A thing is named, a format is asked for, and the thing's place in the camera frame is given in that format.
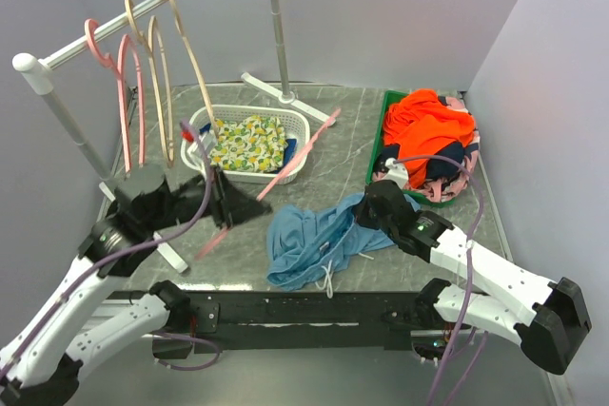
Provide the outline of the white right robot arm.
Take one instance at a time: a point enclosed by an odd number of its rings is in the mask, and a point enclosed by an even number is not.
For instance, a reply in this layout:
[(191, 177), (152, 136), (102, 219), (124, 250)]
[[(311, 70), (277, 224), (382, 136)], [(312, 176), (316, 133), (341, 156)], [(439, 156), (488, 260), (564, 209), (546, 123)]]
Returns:
[(562, 375), (591, 331), (580, 286), (531, 273), (477, 242), (444, 217), (416, 210), (397, 184), (368, 185), (354, 216), (379, 228), (403, 252), (464, 279), (471, 292), (433, 279), (415, 299), (418, 322), (461, 322), (518, 345), (542, 370)]

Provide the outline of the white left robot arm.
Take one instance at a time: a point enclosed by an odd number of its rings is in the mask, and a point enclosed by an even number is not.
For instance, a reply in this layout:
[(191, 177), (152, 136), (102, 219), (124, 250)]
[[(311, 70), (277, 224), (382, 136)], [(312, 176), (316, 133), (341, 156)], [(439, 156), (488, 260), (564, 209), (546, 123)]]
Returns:
[(163, 169), (146, 165), (115, 184), (107, 215), (90, 230), (60, 285), (26, 328), (1, 351), (4, 405), (64, 405), (100, 364), (146, 335), (186, 332), (196, 311), (169, 280), (153, 284), (129, 308), (92, 329), (102, 302), (157, 250), (155, 233), (185, 233), (210, 217), (220, 228), (271, 213), (218, 167), (171, 188)]

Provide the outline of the light blue shorts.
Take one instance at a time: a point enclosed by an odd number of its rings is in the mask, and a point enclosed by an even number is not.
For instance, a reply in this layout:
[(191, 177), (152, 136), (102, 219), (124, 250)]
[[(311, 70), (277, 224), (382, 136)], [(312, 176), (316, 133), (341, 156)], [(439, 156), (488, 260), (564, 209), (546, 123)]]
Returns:
[(333, 274), (345, 270), (352, 257), (392, 246), (383, 231), (356, 223), (353, 209), (362, 200), (362, 193), (351, 194), (317, 212), (282, 207), (266, 231), (267, 282), (295, 291), (322, 281), (328, 290)]

